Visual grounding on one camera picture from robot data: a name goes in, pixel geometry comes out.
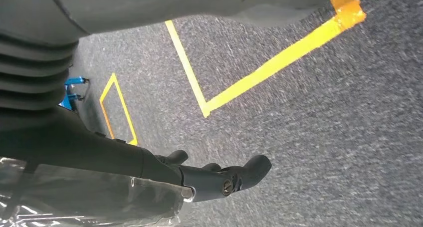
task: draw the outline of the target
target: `clear plastic bag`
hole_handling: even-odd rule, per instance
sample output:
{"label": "clear plastic bag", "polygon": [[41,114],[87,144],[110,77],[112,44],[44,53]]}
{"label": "clear plastic bag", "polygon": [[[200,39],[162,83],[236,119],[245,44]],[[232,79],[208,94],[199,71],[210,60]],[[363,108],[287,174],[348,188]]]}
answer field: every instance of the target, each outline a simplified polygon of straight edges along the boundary
{"label": "clear plastic bag", "polygon": [[0,159],[0,227],[161,227],[180,223],[190,188],[135,177]]}

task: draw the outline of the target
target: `gray carpet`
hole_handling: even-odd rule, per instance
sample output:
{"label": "gray carpet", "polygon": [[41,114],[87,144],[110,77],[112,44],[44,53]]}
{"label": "gray carpet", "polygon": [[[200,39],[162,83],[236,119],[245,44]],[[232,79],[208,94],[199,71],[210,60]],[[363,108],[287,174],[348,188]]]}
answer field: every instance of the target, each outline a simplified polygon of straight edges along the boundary
{"label": "gray carpet", "polygon": [[[187,164],[267,155],[259,186],[197,203],[186,227],[422,226],[423,0],[362,0],[366,21],[205,119],[163,23],[81,40],[73,75],[92,79],[81,117],[107,133],[98,98],[119,80],[139,146]],[[282,28],[211,16],[175,21],[206,100],[333,15]],[[105,102],[128,139],[117,98]]]}

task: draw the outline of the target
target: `yellow tape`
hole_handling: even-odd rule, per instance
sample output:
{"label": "yellow tape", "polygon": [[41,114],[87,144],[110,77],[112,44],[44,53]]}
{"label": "yellow tape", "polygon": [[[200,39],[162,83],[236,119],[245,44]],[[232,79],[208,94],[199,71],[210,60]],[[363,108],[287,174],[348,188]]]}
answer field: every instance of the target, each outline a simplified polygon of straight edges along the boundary
{"label": "yellow tape", "polygon": [[109,118],[107,117],[107,114],[106,114],[106,110],[104,109],[103,101],[104,101],[104,98],[106,97],[107,93],[109,92],[109,90],[110,90],[110,88],[112,87],[113,84],[115,84],[115,86],[116,86],[116,90],[118,92],[119,99],[120,99],[120,102],[121,102],[122,107],[123,107],[123,112],[125,113],[125,117],[126,117],[126,120],[128,122],[128,125],[129,125],[129,129],[130,129],[132,137],[133,137],[133,139],[129,142],[129,144],[135,146],[135,145],[138,144],[137,135],[135,134],[134,126],[132,125],[132,121],[131,121],[131,117],[129,116],[128,108],[126,107],[125,100],[123,99],[123,95],[122,95],[122,92],[120,90],[118,80],[117,80],[116,75],[114,73],[112,73],[112,75],[110,76],[110,79],[107,82],[106,87],[104,87],[103,93],[100,96],[100,106],[101,106],[101,110],[103,111],[104,119],[106,119],[106,124],[107,124],[107,128],[109,129],[110,137],[112,139],[115,138],[114,135],[113,135],[113,132],[112,132],[112,128],[110,126]]}
{"label": "yellow tape", "polygon": [[176,52],[178,53],[179,59],[182,62],[185,73],[187,74],[188,81],[193,89],[194,96],[200,106],[201,112],[204,117],[210,115],[210,111],[207,108],[206,100],[203,92],[201,92],[200,85],[198,84],[197,78],[194,74],[193,68],[191,67],[190,61],[188,60],[187,54],[185,53],[184,47],[182,46],[181,40],[179,39],[178,33],[176,32],[175,26],[171,20],[165,22],[168,28],[169,34],[172,38],[173,45],[175,46]]}
{"label": "yellow tape", "polygon": [[184,66],[188,80],[204,117],[207,117],[211,111],[227,104],[309,52],[323,46],[343,31],[352,28],[366,19],[366,14],[361,9],[359,0],[331,0],[331,2],[337,13],[333,18],[316,28],[303,39],[292,44],[287,49],[268,60],[255,72],[239,80],[208,102],[204,99],[172,21],[167,21],[166,26],[168,27],[172,41]]}

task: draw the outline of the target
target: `metal bolt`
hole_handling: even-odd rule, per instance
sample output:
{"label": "metal bolt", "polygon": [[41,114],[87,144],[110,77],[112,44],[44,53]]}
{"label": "metal bolt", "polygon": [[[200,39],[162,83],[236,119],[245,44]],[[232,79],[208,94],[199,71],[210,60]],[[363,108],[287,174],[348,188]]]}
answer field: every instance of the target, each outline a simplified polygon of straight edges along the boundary
{"label": "metal bolt", "polygon": [[232,193],[233,191],[233,184],[231,180],[225,180],[225,182],[223,183],[222,186],[222,193],[225,196],[230,195],[230,193]]}

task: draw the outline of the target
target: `ribbed rubber cover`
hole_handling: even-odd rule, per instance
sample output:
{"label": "ribbed rubber cover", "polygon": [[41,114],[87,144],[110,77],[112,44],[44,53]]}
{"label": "ribbed rubber cover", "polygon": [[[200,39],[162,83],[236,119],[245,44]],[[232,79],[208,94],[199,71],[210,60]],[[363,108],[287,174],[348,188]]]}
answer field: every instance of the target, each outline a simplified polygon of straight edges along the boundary
{"label": "ribbed rubber cover", "polygon": [[0,108],[43,110],[60,103],[77,45],[42,46],[0,35]]}

